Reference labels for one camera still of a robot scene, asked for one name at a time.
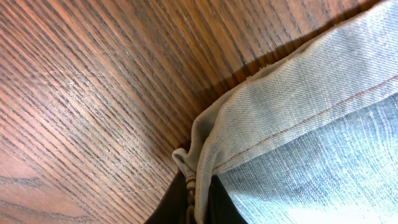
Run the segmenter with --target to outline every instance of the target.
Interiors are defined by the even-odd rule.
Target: blue cloth
[[[398,223],[398,94],[220,179],[248,223]]]

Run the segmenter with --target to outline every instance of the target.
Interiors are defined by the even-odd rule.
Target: brown thread
[[[372,86],[371,88],[368,88],[367,90],[363,90],[363,91],[361,91],[361,92],[359,92],[359,93],[356,93],[355,95],[353,95],[353,96],[351,96],[351,97],[349,97],[349,98],[347,98],[347,99],[345,99],[345,100],[343,100],[343,101],[340,101],[340,102],[338,102],[337,104],[335,104],[335,105],[333,105],[333,106],[331,106],[331,107],[329,107],[329,108],[327,108],[327,109],[325,109],[325,110],[323,110],[323,111],[321,111],[321,112],[319,112],[319,113],[317,113],[317,114],[315,114],[315,115],[312,115],[311,117],[309,117],[309,118],[307,118],[307,119],[305,119],[305,120],[299,122],[298,124],[295,124],[295,125],[291,126],[290,128],[287,128],[287,129],[285,129],[285,130],[279,131],[278,133],[275,133],[275,134],[273,134],[273,135],[271,135],[271,136],[269,136],[269,137],[267,137],[267,138],[265,138],[265,139],[263,139],[263,140],[257,142],[255,145],[253,145],[253,146],[251,146],[251,147],[249,147],[249,148],[247,148],[247,149],[245,149],[245,150],[243,150],[243,151],[241,151],[241,152],[239,152],[239,153],[233,155],[233,156],[230,157],[227,161],[225,161],[224,163],[222,163],[222,164],[218,165],[217,167],[215,167],[214,170],[216,170],[216,169],[220,168],[221,166],[225,165],[225,164],[226,164],[227,162],[229,162],[231,159],[233,159],[233,158],[239,156],[240,154],[245,153],[245,152],[247,152],[248,150],[251,150],[252,148],[254,148],[254,147],[256,147],[256,146],[259,146],[259,145],[261,145],[261,144],[267,142],[267,141],[270,140],[271,138],[276,137],[276,136],[278,136],[278,135],[280,135],[280,134],[283,134],[283,133],[285,133],[285,132],[287,132],[287,131],[290,131],[291,129],[293,129],[293,128],[297,127],[297,126],[300,126],[300,125],[302,125],[302,124],[305,124],[306,122],[310,121],[311,119],[316,118],[317,116],[319,116],[319,115],[321,115],[321,114],[324,114],[324,113],[330,111],[330,110],[333,109],[335,106],[338,106],[338,105],[341,105],[341,104],[343,104],[343,103],[346,103],[346,102],[348,102],[348,101],[350,101],[350,100],[356,98],[357,96],[361,96],[361,95],[363,95],[363,94],[365,94],[365,93],[367,93],[367,92],[374,91],[375,89],[377,89],[377,88],[379,88],[379,87],[382,87],[383,85],[385,85],[385,84],[387,84],[387,83],[389,83],[389,82],[391,82],[391,81],[394,81],[394,80],[397,79],[397,78],[398,78],[398,75],[395,75],[395,76],[393,76],[392,78],[390,78],[390,79],[388,79],[388,80],[386,80],[386,81],[383,81],[383,82],[381,82],[381,83],[379,83],[379,84],[377,84],[377,85],[375,85],[375,86]]]

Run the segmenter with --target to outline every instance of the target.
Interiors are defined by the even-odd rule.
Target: denim texture
[[[195,190],[203,223],[222,174],[398,92],[398,1],[383,1],[227,92],[194,121],[173,158]]]
[[[398,94],[220,179],[248,223],[398,223]]]

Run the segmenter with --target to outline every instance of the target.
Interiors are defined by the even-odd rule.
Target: wood surface
[[[367,0],[1,0],[0,223],[143,223],[219,96]]]

